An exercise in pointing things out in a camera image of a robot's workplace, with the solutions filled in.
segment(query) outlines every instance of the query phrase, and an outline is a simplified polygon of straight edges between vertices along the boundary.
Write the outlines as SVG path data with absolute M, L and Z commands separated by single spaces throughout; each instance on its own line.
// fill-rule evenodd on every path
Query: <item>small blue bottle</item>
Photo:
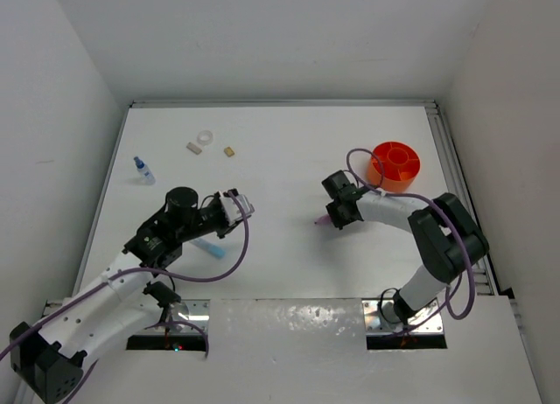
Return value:
M 189 240 L 191 244 L 195 247 L 200 248 L 203 251 L 206 251 L 210 255 L 214 256 L 218 260 L 221 260 L 226 255 L 226 251 L 214 245 L 212 242 L 208 242 L 207 240 L 203 240 L 202 238 L 195 238 L 194 240 Z
M 134 157 L 134 163 L 136 164 L 136 170 L 142 176 L 143 180 L 147 185 L 154 185 L 156 183 L 156 178 L 154 174 L 151 173 L 150 168 L 146 165 L 139 157 Z

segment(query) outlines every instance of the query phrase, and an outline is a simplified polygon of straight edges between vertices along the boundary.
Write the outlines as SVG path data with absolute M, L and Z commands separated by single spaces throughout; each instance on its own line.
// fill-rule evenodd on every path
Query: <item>white panel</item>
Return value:
M 0 338 L 70 293 L 122 112 L 56 0 L 0 0 Z M 0 402 L 18 377 L 0 366 Z
M 446 350 L 369 352 L 359 300 L 214 300 L 207 360 L 115 352 L 73 404 L 540 403 L 507 298 L 479 301 Z
M 214 142 L 197 156 L 186 144 L 202 129 L 214 132 Z M 422 107 L 131 109 L 83 282 L 104 270 L 171 188 L 187 185 L 200 198 L 236 187 L 255 206 L 246 261 L 221 282 L 180 282 L 189 298 L 369 297 L 403 286 L 421 263 L 410 233 L 361 222 L 339 231 L 313 221 L 330 201 L 321 181 L 346 167 L 353 147 L 407 143 L 423 167 L 410 190 L 431 198 L 444 192 L 430 132 Z M 235 156 L 224 154 L 226 146 Z M 136 155 L 153 171 L 154 186 L 137 182 Z M 364 171 L 368 160 L 358 154 L 357 170 Z M 224 259 L 186 244 L 172 268 L 210 276 L 231 267 L 242 227 L 222 241 L 206 238 L 227 250 Z
M 487 0 L 59 0 L 120 101 L 434 97 Z
M 494 0 L 447 102 L 502 287 L 519 303 L 543 400 L 560 402 L 560 0 Z

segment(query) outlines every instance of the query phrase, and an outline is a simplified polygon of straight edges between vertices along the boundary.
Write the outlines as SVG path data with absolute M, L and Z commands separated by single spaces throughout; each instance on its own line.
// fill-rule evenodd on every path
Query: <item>orange bowl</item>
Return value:
M 420 172 L 420 158 L 404 143 L 385 142 L 374 149 L 383 164 L 382 168 L 373 157 L 367 168 L 367 179 L 373 185 L 381 182 L 381 188 L 388 192 L 404 192 Z

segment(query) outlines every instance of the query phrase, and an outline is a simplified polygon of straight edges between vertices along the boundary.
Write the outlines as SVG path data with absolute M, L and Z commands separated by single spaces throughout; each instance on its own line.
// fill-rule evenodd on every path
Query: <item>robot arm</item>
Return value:
M 10 354 L 14 371 L 44 403 L 55 403 L 71 393 L 103 353 L 143 328 L 164 321 L 169 306 L 180 302 L 181 297 L 149 272 L 118 275 L 138 267 L 165 270 L 181 256 L 184 242 L 213 232 L 220 238 L 226 236 L 242 222 L 241 211 L 232 197 L 247 217 L 253 213 L 253 206 L 235 189 L 215 193 L 202 208 L 198 208 L 198 194 L 190 188 L 168 192 L 164 206 L 138 228 L 116 259 L 71 300 L 103 283 L 107 284 L 105 289 L 15 347 Z M 10 340 L 29 328 L 21 323 L 11 332 Z
M 396 291 L 393 303 L 383 307 L 388 324 L 406 324 L 465 270 L 457 242 L 445 233 L 445 224 L 435 211 L 421 200 L 357 188 L 343 171 L 335 172 L 322 184 L 332 199 L 326 210 L 338 229 L 356 220 L 379 221 L 410 232 L 415 238 L 423 265 Z M 471 262 L 487 254 L 487 239 L 456 196 L 447 192 L 434 203 L 458 229 Z

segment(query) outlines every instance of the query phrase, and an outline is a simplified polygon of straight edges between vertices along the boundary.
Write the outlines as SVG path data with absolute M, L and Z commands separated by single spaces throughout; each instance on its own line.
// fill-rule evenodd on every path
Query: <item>white table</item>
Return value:
M 195 156 L 186 144 L 202 129 L 214 141 Z M 320 182 L 345 168 L 347 151 L 390 140 L 420 156 L 411 191 L 447 190 L 423 106 L 131 109 L 81 283 L 102 272 L 179 185 L 201 199 L 232 187 L 247 194 L 255 206 L 249 251 L 224 281 L 178 283 L 184 298 L 211 299 L 208 360 L 197 352 L 116 352 L 75 402 L 540 402 L 503 297 L 479 297 L 463 322 L 444 315 L 446 350 L 366 350 L 360 298 L 402 286 L 420 264 L 416 244 L 381 224 L 339 232 L 313 221 L 329 201 Z M 227 146 L 234 157 L 223 153 Z M 156 185 L 137 182 L 133 156 L 150 166 Z M 367 162 L 365 154 L 353 160 L 359 171 Z M 225 240 L 207 237 L 227 250 L 221 261 L 185 245 L 172 269 L 217 275 L 236 260 L 242 237 L 242 228 Z

